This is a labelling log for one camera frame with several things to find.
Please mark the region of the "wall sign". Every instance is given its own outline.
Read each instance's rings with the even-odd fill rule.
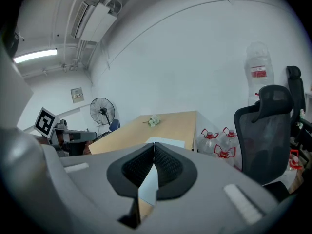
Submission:
[[[73,103],[84,101],[82,88],[75,88],[71,90]]]

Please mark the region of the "white wall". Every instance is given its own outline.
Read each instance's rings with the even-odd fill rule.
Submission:
[[[232,128],[247,106],[244,62],[254,41],[267,44],[276,84],[297,65],[308,90],[311,45],[283,0],[130,0],[106,36],[108,54],[98,49],[91,62],[92,91],[116,105],[122,124],[198,110]]]
[[[93,95],[91,81],[83,71],[58,71],[48,76],[38,76],[27,79],[26,82],[34,92],[28,102],[18,127],[33,133],[32,127],[37,119],[40,109],[44,107],[51,113],[67,121],[70,130],[86,130],[98,133],[98,124],[90,116],[90,103]],[[84,101],[73,103],[71,89],[82,88]]]

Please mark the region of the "air conditioner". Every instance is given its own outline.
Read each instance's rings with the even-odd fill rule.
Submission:
[[[71,35],[85,41],[100,42],[116,19],[116,14],[110,13],[110,8],[102,3],[95,7],[83,2],[77,12]]]

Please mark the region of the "plastic bottle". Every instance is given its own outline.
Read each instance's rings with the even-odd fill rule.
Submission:
[[[208,132],[206,129],[204,129],[201,132],[200,137],[198,138],[198,152],[201,154],[214,156],[214,149],[215,145],[217,144],[216,138],[218,137],[218,135],[219,133],[213,135],[212,132]]]
[[[248,105],[259,100],[259,90],[274,84],[274,72],[267,46],[262,42],[253,42],[247,48],[245,71],[249,85]]]
[[[297,156],[294,156],[290,161],[289,161],[289,171],[297,170],[299,164],[299,158]]]
[[[236,154],[239,142],[234,130],[229,130],[227,134],[225,127],[220,138],[220,145],[217,145],[214,154],[216,157],[224,159],[229,165],[241,170],[241,155]]]

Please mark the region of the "black mesh chair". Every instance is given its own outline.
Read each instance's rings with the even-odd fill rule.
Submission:
[[[292,148],[298,149],[300,155],[308,162],[309,159],[300,150],[312,151],[312,137],[306,130],[312,131],[312,125],[304,119],[300,118],[300,110],[306,110],[306,102],[304,96],[303,82],[301,79],[301,71],[296,66],[287,66],[288,86],[293,99],[293,114],[291,118],[291,136],[295,138],[295,145]],[[298,122],[303,124],[302,129],[299,129]]]
[[[242,152],[242,172],[261,185],[280,177],[289,158],[292,97],[287,88],[260,89],[260,102],[239,109],[234,116]],[[279,201],[289,195],[282,182],[265,186]]]

